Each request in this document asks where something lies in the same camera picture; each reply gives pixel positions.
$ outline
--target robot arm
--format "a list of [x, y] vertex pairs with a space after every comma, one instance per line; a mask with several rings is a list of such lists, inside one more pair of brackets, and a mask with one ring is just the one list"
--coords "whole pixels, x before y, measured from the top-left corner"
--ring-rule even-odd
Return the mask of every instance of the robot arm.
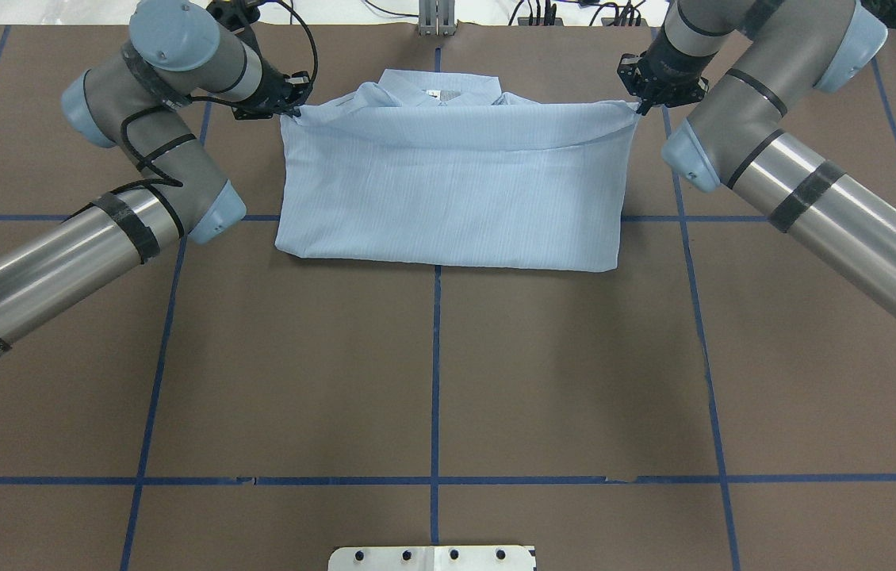
[[856, 75], [886, 29], [857, 0], [676, 0], [649, 50], [618, 69], [640, 113], [701, 100], [702, 69], [735, 29], [752, 47], [663, 159], [702, 191], [727, 185], [896, 318], [896, 210], [779, 127], [811, 88], [833, 93]]
[[[257, 51], [249, 24], [260, 3], [214, 2], [209, 14], [187, 0], [143, 0], [121, 54], [67, 88], [61, 104], [71, 125], [93, 144], [121, 146], [150, 178], [104, 194], [0, 259], [0, 357], [170, 243], [204, 243], [244, 217], [226, 174], [173, 111], [210, 100], [253, 119], [303, 104], [314, 75], [281, 75]], [[215, 97], [190, 97], [197, 88]]]

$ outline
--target brown table surface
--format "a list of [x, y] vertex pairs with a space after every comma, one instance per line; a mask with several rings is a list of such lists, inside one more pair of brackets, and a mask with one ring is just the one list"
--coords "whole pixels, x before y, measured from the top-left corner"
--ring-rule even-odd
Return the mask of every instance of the brown table surface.
[[[650, 42], [314, 33], [312, 102], [385, 68], [626, 98], [616, 61]], [[134, 179], [59, 107], [125, 35], [0, 26], [0, 254]], [[258, 35], [309, 67], [299, 29]], [[896, 569], [896, 322], [730, 191], [674, 184], [661, 111], [607, 274], [288, 256], [278, 121], [183, 115], [251, 216], [2, 358], [0, 569], [319, 571], [335, 546], [433, 542], [535, 545], [543, 570]], [[896, 32], [785, 126], [896, 206]]]

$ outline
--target white bracket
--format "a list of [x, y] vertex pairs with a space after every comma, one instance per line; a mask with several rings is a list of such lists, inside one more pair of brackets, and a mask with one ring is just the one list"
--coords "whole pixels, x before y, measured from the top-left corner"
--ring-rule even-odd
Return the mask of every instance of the white bracket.
[[531, 546], [340, 548], [328, 571], [535, 571]]
[[455, 0], [419, 0], [420, 36], [455, 35]]

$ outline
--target light blue fabric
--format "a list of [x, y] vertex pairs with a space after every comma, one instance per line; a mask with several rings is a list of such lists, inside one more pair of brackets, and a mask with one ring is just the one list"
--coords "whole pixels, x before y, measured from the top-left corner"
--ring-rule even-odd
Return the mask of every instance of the light blue fabric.
[[280, 250], [538, 270], [618, 265], [633, 105], [540, 105], [502, 94], [496, 77], [388, 70], [301, 112], [281, 119]]

